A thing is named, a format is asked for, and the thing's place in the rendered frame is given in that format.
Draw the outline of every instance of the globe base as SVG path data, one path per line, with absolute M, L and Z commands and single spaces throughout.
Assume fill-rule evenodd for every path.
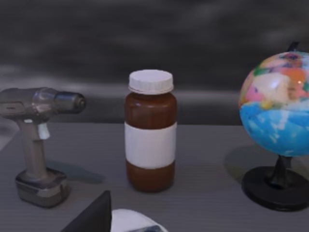
M 286 170 L 288 186 L 277 188 L 271 179 L 274 167 L 258 167 L 248 171 L 242 179 L 244 193 L 255 203 L 277 211 L 298 211 L 309 206 L 309 181 Z

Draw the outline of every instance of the medicine bottle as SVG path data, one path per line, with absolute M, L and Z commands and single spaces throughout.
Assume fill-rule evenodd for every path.
M 141 70 L 129 77 L 125 102 L 126 173 L 139 191 L 168 189 L 175 174 L 177 101 L 172 74 Z

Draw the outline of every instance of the globe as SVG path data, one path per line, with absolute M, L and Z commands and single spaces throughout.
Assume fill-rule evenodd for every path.
M 285 52 L 261 62 L 243 83 L 239 112 L 263 148 L 285 157 L 309 155 L 309 54 Z

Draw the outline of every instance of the white cap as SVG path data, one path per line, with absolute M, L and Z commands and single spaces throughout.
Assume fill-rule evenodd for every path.
M 162 70 L 140 70 L 130 74 L 129 89 L 145 95 L 159 95 L 174 88 L 173 75 Z

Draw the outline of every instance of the power drill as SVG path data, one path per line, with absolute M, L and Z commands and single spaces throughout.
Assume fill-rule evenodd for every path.
M 20 199 L 51 208 L 69 196 L 66 175 L 46 168 L 43 141 L 50 136 L 46 123 L 54 115 L 78 114 L 85 107 L 83 95 L 47 87 L 0 92 L 0 116 L 15 121 L 22 134 L 26 169 L 15 178 Z

